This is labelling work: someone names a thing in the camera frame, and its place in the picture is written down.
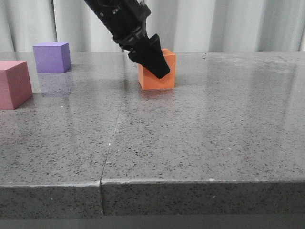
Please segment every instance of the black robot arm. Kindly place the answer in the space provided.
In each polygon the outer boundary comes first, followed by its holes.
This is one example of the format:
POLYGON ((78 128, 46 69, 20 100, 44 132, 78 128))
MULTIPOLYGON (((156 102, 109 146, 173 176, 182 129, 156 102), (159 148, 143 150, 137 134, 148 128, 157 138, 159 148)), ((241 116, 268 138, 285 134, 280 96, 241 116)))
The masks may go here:
POLYGON ((113 34, 122 49, 129 50, 129 58, 147 68, 161 79, 170 72, 156 34, 150 39, 146 32, 146 18, 151 11, 137 0, 85 0, 93 12, 113 34))

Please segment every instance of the speckled stone surface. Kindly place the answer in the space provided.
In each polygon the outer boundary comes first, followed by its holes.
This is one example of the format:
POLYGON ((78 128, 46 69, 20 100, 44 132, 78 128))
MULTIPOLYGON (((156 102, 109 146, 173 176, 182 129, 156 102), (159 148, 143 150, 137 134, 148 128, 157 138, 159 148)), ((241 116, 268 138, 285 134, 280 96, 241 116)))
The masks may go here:
POLYGON ((34 92, 0 112, 0 219, 305 213, 305 53, 177 53, 176 88, 152 91, 126 53, 60 75, 0 59, 34 92))

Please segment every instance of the white curtain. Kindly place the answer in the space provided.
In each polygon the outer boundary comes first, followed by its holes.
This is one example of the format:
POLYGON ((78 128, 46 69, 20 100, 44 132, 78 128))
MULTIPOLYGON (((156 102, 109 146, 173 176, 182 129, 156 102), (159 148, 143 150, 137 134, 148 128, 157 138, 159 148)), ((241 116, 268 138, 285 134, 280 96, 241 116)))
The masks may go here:
MULTIPOLYGON (((305 51, 305 0, 146 0, 149 36, 174 52, 305 51)), ((0 51, 69 42, 119 52, 83 0, 0 0, 0 51)))

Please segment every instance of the pink cube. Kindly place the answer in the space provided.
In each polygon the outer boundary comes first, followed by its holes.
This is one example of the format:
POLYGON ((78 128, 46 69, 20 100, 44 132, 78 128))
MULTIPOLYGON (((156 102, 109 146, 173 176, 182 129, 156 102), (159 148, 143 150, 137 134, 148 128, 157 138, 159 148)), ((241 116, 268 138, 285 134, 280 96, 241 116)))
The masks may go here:
POLYGON ((0 110, 14 110, 32 97, 26 61, 0 61, 0 110))

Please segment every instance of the foam block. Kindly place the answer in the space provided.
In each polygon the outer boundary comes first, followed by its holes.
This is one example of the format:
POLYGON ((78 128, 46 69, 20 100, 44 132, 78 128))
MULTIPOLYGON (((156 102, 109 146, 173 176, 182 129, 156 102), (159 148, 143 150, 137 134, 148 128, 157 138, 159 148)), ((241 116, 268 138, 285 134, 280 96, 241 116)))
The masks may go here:
POLYGON ((45 42, 33 46, 38 73, 65 73, 71 68, 69 43, 45 42))
POLYGON ((171 71, 162 79, 158 79, 154 74, 139 64, 138 80, 142 89, 151 90, 175 87, 176 54, 168 49, 162 49, 162 52, 171 71))
POLYGON ((14 110, 32 97, 26 61, 0 61, 0 110, 14 110))

